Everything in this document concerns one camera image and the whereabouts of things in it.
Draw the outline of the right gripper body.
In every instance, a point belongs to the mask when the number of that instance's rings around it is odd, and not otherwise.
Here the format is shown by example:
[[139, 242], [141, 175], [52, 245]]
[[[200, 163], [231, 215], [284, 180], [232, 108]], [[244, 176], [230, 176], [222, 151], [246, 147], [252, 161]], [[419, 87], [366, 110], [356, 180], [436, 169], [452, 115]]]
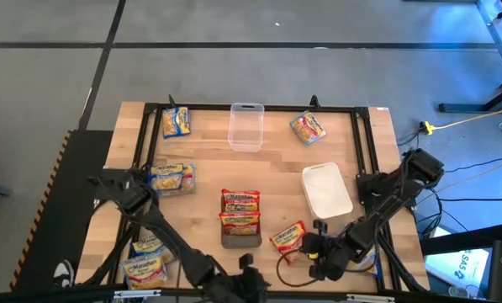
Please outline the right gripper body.
[[313, 261], [309, 276], [317, 280], [339, 280], [346, 272], [354, 250], [347, 244], [344, 235], [329, 237], [318, 235], [318, 255], [308, 255]]

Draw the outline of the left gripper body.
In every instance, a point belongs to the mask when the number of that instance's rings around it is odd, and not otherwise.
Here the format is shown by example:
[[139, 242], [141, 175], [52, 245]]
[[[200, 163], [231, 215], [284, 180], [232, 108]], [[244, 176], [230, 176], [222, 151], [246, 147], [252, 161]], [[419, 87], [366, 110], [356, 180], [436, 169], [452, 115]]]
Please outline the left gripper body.
[[207, 297], [221, 303], [265, 302], [271, 286], [257, 268], [244, 268], [241, 274], [216, 274], [207, 283]]

